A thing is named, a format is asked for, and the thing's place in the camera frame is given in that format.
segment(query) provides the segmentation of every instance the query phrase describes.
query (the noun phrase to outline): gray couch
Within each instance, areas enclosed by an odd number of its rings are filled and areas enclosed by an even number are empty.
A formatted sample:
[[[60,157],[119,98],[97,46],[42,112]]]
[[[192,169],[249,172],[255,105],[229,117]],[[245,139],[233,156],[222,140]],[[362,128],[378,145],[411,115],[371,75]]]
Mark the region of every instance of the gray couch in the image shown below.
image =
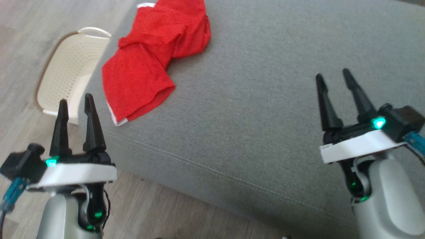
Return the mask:
[[[344,67],[376,106],[410,104],[425,113],[425,8],[393,0],[206,0],[206,7],[206,50],[174,60],[168,73],[176,90],[119,127],[100,67],[129,32],[135,7],[113,36],[86,90],[112,159],[300,238],[357,238],[343,174],[321,162],[314,77],[323,73],[346,124],[357,113]],[[85,122],[82,105],[80,116]],[[425,202],[420,163],[403,149],[396,156]]]

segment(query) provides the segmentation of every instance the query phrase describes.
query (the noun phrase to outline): cushion seam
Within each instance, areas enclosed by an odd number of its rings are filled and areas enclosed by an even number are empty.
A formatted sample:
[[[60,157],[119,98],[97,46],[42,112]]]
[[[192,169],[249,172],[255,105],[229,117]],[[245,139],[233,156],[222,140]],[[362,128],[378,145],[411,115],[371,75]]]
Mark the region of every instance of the cushion seam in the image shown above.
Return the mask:
[[[151,145],[148,145],[148,144],[142,143],[142,142],[140,142],[140,141],[134,140],[134,139],[132,139],[132,138],[129,138],[129,137],[126,137],[126,136],[123,136],[123,135],[117,135],[117,134],[115,134],[115,133],[113,133],[113,132],[111,132],[111,131],[108,131],[108,130],[104,130],[104,132],[107,132],[109,135],[111,135],[112,137],[115,137],[115,138],[116,138],[116,137],[120,137],[120,138],[123,138],[123,139],[130,140],[131,142],[133,142],[133,144],[136,144],[136,145],[138,145],[138,146],[142,146],[142,147],[144,147],[145,149],[147,149],[147,150],[149,150],[149,151],[151,151],[151,152],[153,152],[153,153],[160,154],[160,155],[163,155],[163,156],[169,157],[169,158],[171,158],[171,159],[177,160],[177,161],[179,161],[179,162],[185,163],[185,164],[187,164],[187,165],[189,165],[189,166],[191,166],[191,167],[198,168],[198,169],[200,169],[200,170],[202,170],[202,171],[205,171],[205,172],[207,172],[207,173],[209,173],[209,174],[212,174],[212,175],[214,175],[214,176],[218,176],[218,177],[220,177],[220,178],[223,178],[223,179],[225,179],[225,180],[228,180],[228,181],[231,181],[231,182],[237,183],[237,184],[242,185],[242,186],[244,186],[244,187],[248,187],[248,188],[253,189],[253,190],[257,191],[257,192],[264,193],[264,194],[266,194],[266,195],[268,195],[268,196],[271,196],[271,197],[274,197],[274,198],[276,198],[276,199],[278,199],[278,200],[280,200],[280,201],[289,202],[289,203],[292,203],[292,204],[294,204],[294,203],[298,203],[298,204],[300,204],[301,206],[304,206],[304,207],[307,207],[307,208],[314,209],[314,210],[316,210],[316,211],[322,212],[322,213],[324,213],[324,214],[325,214],[326,216],[328,216],[328,217],[336,218],[336,219],[338,219],[338,220],[340,220],[340,221],[343,221],[343,222],[346,222],[346,223],[348,223],[348,224],[351,224],[351,221],[349,221],[349,220],[347,220],[347,219],[345,219],[345,218],[341,218],[341,217],[339,217],[339,216],[336,216],[336,215],[334,215],[334,214],[331,214],[331,213],[329,213],[329,212],[326,212],[326,211],[324,211],[324,210],[323,210],[323,209],[321,209],[321,208],[317,208],[317,207],[315,207],[315,206],[313,206],[313,205],[309,205],[309,204],[307,204],[307,203],[301,202],[301,201],[296,200],[296,199],[288,198],[288,197],[286,197],[285,195],[283,195],[283,194],[281,194],[281,193],[278,193],[278,192],[273,191],[273,190],[268,189],[268,188],[264,188],[264,187],[262,187],[262,186],[259,186],[259,185],[257,185],[257,184],[254,184],[254,183],[248,182],[248,181],[246,181],[246,180],[243,180],[243,179],[240,179],[240,178],[234,177],[234,176],[232,176],[232,175],[230,175],[230,174],[223,173],[223,172],[221,172],[221,171],[219,171],[219,170],[216,170],[216,169],[213,169],[213,168],[211,168],[211,167],[205,166],[205,165],[203,165],[203,164],[201,164],[201,163],[199,163],[199,162],[196,162],[196,161],[190,160],[190,159],[188,159],[188,158],[185,158],[185,157],[182,157],[182,156],[179,156],[179,155],[173,154],[173,153],[171,153],[171,152],[168,152],[168,151],[165,151],[165,150],[162,150],[162,149],[159,149],[159,148],[155,148],[155,147],[153,147],[153,146],[151,146]]]

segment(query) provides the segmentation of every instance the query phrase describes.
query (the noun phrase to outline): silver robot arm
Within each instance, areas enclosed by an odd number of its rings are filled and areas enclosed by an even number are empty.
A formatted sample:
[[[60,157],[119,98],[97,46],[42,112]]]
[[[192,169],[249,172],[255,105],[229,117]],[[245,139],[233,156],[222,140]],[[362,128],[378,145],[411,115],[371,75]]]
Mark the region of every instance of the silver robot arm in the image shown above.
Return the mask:
[[[403,167],[390,152],[367,167],[371,195],[353,202],[362,239],[425,239],[425,213]]]
[[[106,153],[102,127],[91,94],[85,95],[87,134],[82,154],[72,154],[68,146],[68,106],[59,104],[49,155],[30,144],[26,151],[11,153],[0,173],[12,181],[0,204],[1,229],[6,213],[13,211],[24,190],[48,192],[37,239],[101,239],[110,215],[111,202],[104,185],[116,180],[117,171]]]
[[[425,213],[394,148],[409,146],[420,157],[425,139],[417,132],[425,117],[410,106],[377,111],[348,69],[343,70],[353,94],[358,124],[344,126],[328,97],[323,77],[316,76],[326,164],[338,163],[352,196],[361,239],[425,239]]]

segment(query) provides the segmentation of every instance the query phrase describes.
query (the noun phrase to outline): wooden floor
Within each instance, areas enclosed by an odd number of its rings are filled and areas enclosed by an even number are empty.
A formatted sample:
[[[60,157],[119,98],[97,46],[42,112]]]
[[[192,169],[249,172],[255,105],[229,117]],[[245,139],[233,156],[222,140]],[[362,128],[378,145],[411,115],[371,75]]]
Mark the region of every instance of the wooden floor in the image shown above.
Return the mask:
[[[0,163],[12,151],[37,142],[49,151],[54,118],[35,106],[43,64],[58,39],[86,26],[111,33],[132,0],[0,0]],[[69,125],[70,146],[83,137]],[[9,182],[0,178],[3,195]],[[135,175],[119,172],[107,186],[112,215],[106,239],[279,239],[283,232],[238,217]],[[7,216],[4,239],[35,238],[47,194],[27,193]]]

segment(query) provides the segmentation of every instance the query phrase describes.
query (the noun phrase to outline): plastic basket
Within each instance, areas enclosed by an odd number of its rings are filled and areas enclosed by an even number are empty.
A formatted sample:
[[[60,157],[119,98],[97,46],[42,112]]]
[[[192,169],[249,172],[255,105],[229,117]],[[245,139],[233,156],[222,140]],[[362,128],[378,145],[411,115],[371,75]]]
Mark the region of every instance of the plastic basket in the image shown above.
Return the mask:
[[[88,35],[97,32],[105,37]],[[59,101],[68,101],[69,122],[78,124],[78,105],[111,34],[87,27],[64,36],[40,77],[37,103],[45,114],[57,116]]]

